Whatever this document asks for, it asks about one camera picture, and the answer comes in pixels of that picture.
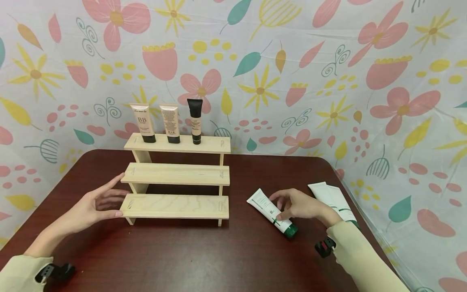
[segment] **wooden table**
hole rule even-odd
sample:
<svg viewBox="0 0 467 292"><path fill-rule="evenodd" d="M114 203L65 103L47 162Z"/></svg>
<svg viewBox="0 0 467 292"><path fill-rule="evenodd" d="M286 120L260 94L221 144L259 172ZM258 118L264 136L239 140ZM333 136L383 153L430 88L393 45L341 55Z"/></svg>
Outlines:
<svg viewBox="0 0 467 292"><path fill-rule="evenodd" d="M151 153L153 162L217 164L218 155ZM0 251L0 268L23 253L37 234L93 190L134 161L130 151L94 150L81 157ZM69 292L259 292L357 291L334 256L322 259L314 244L325 238L316 220L293 219L298 232L289 241L246 200L258 189L270 195L325 181L345 189L331 166L317 157L227 155L231 184L230 219L125 219L101 222L67 238L55 252L55 263L70 262L77 273L68 283L50 281L45 291ZM129 190L128 185L116 187ZM148 193L218 194L214 186L151 185ZM378 254L389 263L370 230L347 197L355 216Z"/></svg>

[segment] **wooden shelf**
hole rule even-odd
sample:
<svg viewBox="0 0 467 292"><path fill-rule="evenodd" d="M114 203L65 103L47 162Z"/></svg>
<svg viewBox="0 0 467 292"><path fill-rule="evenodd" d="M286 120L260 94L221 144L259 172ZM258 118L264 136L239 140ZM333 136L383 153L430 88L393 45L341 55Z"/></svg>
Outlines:
<svg viewBox="0 0 467 292"><path fill-rule="evenodd" d="M156 134L156 143L145 143L140 133L133 133L125 144L125 150L185 152L185 153L214 153L230 154L229 137L202 136L201 144L193 144L191 135L180 135L180 143L169 143L167 136Z"/></svg>
<svg viewBox="0 0 467 292"><path fill-rule="evenodd" d="M128 219L229 219L226 196L128 194L120 210Z"/></svg>
<svg viewBox="0 0 467 292"><path fill-rule="evenodd" d="M230 185L228 166L135 163L128 165L122 183L162 185Z"/></svg>

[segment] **hand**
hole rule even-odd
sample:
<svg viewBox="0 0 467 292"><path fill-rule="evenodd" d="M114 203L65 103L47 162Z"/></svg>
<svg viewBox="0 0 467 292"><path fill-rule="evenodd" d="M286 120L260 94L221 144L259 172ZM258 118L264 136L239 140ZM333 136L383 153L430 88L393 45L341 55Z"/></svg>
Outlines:
<svg viewBox="0 0 467 292"><path fill-rule="evenodd" d="M284 207L284 211L277 216L277 220L286 220L291 217L299 218L317 218L327 228L342 221L342 218L328 205L308 196L307 194L296 190L288 189L277 191L269 199L277 200L279 210Z"/></svg>

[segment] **beige sleeve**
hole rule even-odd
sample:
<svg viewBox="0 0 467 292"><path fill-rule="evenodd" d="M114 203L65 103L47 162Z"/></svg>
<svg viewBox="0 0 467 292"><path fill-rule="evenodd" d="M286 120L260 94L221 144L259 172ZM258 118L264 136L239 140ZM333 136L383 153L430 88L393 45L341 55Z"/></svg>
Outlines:
<svg viewBox="0 0 467 292"><path fill-rule="evenodd" d="M327 234L336 242L337 262L352 276L360 292L409 292L353 223L340 222Z"/></svg>
<svg viewBox="0 0 467 292"><path fill-rule="evenodd" d="M34 278L42 268L52 261L52 257L12 257L0 271L0 291L42 292L45 282L38 283Z"/></svg>

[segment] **beige cosmetic tube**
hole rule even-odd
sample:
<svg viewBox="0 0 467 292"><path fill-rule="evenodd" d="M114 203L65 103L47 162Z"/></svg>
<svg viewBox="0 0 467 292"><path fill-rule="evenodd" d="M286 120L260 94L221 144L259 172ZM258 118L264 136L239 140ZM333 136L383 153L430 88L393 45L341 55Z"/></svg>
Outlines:
<svg viewBox="0 0 467 292"><path fill-rule="evenodd" d="M152 127L151 114L149 113L149 104L146 103L130 103L131 109L134 112L134 117L138 122L141 136L146 143L156 142L154 129Z"/></svg>
<svg viewBox="0 0 467 292"><path fill-rule="evenodd" d="M164 118L165 133L169 143L180 143L180 130L178 129L178 106L177 105L159 105Z"/></svg>

